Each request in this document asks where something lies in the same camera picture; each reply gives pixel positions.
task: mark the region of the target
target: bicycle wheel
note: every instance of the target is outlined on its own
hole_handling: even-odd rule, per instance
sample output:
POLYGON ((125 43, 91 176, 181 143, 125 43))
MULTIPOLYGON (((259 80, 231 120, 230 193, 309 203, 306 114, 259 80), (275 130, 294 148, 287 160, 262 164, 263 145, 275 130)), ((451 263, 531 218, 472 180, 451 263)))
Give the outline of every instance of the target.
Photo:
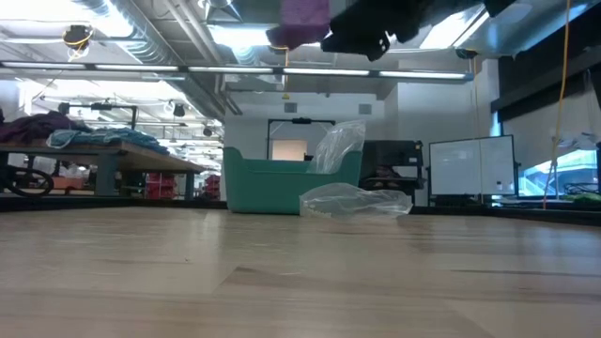
POLYGON ((40 198, 47 196, 54 189, 53 178, 40 170, 9 167, 8 172, 7 181, 3 182, 5 188, 21 197, 40 198), (17 187, 18 180, 23 177, 32 177, 36 182, 33 189, 40 190, 40 192, 24 192, 17 187))

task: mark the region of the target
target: teal plastic bin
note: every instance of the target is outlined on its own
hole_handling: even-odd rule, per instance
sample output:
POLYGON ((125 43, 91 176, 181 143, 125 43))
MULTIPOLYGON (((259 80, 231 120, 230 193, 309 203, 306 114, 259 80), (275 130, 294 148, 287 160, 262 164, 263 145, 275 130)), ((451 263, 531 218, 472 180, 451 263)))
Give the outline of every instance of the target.
POLYGON ((299 214, 299 196, 330 183, 359 184, 362 153, 348 152, 335 174, 307 174, 307 161, 244 160, 223 149, 227 207, 240 213, 299 214))

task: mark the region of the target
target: purple fabric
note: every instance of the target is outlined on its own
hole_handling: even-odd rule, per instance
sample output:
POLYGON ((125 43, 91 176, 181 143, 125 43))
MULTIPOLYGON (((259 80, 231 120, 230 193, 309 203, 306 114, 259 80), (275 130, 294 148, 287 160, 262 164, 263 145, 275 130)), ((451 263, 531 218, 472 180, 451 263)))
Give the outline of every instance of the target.
POLYGON ((1 125, 0 143, 30 144, 36 139, 47 139, 58 130, 90 131, 88 127, 78 125, 58 112, 49 112, 48 114, 21 117, 1 125))
POLYGON ((320 42, 330 31, 330 0, 284 0, 282 24, 267 32, 272 46, 297 49, 320 42))

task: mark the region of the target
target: clear plastic bag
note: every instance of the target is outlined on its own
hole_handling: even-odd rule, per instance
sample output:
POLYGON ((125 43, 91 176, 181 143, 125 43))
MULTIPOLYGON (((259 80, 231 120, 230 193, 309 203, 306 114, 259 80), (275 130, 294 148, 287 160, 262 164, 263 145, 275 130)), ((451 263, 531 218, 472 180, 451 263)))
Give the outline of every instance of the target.
POLYGON ((560 135, 558 147, 580 150, 597 150, 599 137, 594 133, 581 132, 574 133, 564 131, 560 135))
POLYGON ((307 173, 333 174, 338 171, 349 151, 362 151, 365 143, 365 121, 343 122, 332 127, 317 145, 307 173))
POLYGON ((300 215, 348 220, 393 219, 409 214, 413 205, 403 192, 368 192, 346 183, 315 188, 300 197, 300 215))

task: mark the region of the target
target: table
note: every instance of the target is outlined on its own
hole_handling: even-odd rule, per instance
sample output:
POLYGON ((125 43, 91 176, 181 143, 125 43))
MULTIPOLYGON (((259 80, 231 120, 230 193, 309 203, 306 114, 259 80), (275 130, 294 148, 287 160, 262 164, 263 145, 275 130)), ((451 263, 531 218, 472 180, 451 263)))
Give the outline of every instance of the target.
POLYGON ((97 196, 114 196, 115 173, 164 173, 186 175, 186 200, 194 195, 194 175, 205 171, 198 164, 159 154, 129 143, 110 146, 77 145, 55 149, 46 146, 45 140, 35 140, 29 145, 20 143, 0 144, 0 165, 8 162, 8 154, 17 153, 42 156, 60 161, 98 166, 96 179, 97 196))

